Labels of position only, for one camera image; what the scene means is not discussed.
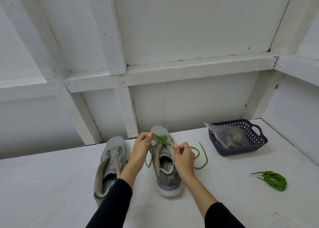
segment white shoe sole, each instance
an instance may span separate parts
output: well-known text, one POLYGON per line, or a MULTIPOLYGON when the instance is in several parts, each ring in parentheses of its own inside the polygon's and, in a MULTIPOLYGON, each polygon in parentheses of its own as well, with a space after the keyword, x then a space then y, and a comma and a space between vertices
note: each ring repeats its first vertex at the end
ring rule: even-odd
POLYGON ((177 195, 179 195, 183 191, 183 188, 184 188, 183 182, 181 183, 181 185, 177 189, 172 190, 172 191, 163 190, 159 186, 157 186, 159 193, 165 198, 176 197, 177 195))

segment wooden beam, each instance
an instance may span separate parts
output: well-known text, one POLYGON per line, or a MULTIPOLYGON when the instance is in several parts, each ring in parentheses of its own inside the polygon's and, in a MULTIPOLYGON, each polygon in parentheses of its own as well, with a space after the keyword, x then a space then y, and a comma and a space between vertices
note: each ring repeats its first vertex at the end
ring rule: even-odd
POLYGON ((283 76, 283 73, 276 70, 259 72, 242 118, 254 120, 262 117, 283 76))
POLYGON ((126 60, 114 0, 89 0, 111 75, 126 73, 126 60))
POLYGON ((318 9, 319 0, 290 0, 270 51, 280 55, 295 53, 318 9))
POLYGON ((143 64, 129 67, 125 75, 112 76, 106 71, 72 73, 64 82, 70 92, 100 90, 273 69, 277 58, 272 53, 254 53, 143 64))
MULTIPOLYGON (((100 143, 102 138, 93 118, 89 115, 81 115, 77 106, 80 101, 74 101, 62 81, 66 61, 37 0, 0 0, 0 5, 43 74, 52 93, 64 106, 64 111, 70 120, 74 122, 85 145, 100 143)), ((87 106, 82 103, 81 108, 87 108, 87 106)))
POLYGON ((138 122, 136 120, 133 98, 129 87, 114 88, 118 104, 124 117, 124 124, 128 138, 138 136, 138 122))
POLYGON ((44 77, 0 81, 0 102, 53 95, 44 77))
POLYGON ((319 86, 319 60, 299 55, 279 57, 275 69, 319 86))

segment shoelace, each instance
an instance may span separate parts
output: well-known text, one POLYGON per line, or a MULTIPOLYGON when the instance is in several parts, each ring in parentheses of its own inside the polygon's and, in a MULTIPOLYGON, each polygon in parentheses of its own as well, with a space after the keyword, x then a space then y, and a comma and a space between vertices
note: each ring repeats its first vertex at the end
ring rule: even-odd
POLYGON ((252 174, 263 174, 264 179, 261 179, 259 177, 257 177, 257 178, 265 181, 271 187, 273 187, 274 189, 276 189, 278 191, 284 191, 287 187, 286 179, 283 176, 281 176, 280 174, 274 173, 272 171, 256 172, 256 173, 252 173, 252 174))
MULTIPOLYGON (((154 145, 154 146, 150 146, 149 150, 150 150, 152 147, 157 147, 160 143, 161 143, 163 146, 171 146, 171 145, 166 141, 166 140, 167 140, 167 136, 166 136, 166 135, 158 136, 158 135, 156 135, 156 134, 153 133, 153 136, 154 136, 154 141, 156 141, 156 143, 158 142, 158 144, 157 144, 157 145, 154 145)), ((207 163, 208 163, 208 158, 207 158, 207 154, 206 154, 206 152, 205 152, 205 149, 204 149, 204 147, 201 145, 200 142, 199 142, 199 144, 200 144, 200 146, 202 147, 202 150, 204 151, 205 158, 206 158, 206 162, 205 162, 205 164, 204 164, 203 166, 201 166, 201 167, 194 167, 194 169, 202 169, 202 168, 204 168, 204 167, 207 165, 207 163)), ((199 155, 200 155, 199 150, 198 150, 196 147, 190 147, 190 148, 191 148, 191 149, 195 149, 195 150, 198 152, 198 154, 195 156, 195 159, 198 158, 199 155)), ((150 164, 147 165, 147 163, 146 163, 146 158, 145 158, 145 164, 146 164, 146 166, 149 168, 149 167, 151 166, 151 164, 152 164, 152 159, 151 159, 150 164)))

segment sneaker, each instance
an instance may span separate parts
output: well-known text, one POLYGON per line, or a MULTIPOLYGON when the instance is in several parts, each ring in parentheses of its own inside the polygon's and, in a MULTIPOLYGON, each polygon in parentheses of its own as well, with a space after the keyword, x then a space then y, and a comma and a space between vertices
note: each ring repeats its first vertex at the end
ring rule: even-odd
POLYGON ((151 133, 165 135, 168 146, 156 141, 157 146, 150 148, 159 193, 164 197, 175 197, 183 191, 183 184, 174 167, 174 141, 163 126, 154 126, 151 133))
POLYGON ((120 177, 127 163, 127 148, 122 137, 112 137, 102 152, 94 182, 94 199, 101 205, 106 194, 120 177))

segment person's left hand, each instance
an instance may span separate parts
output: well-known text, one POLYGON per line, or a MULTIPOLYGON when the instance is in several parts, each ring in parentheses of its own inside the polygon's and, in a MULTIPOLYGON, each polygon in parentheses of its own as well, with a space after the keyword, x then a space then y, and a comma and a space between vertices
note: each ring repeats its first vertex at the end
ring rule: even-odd
POLYGON ((143 167, 148 149, 150 145, 150 141, 153 140, 153 135, 150 132, 142 132, 136 138, 133 147, 133 153, 130 159, 130 162, 134 162, 134 166, 140 171, 143 167))

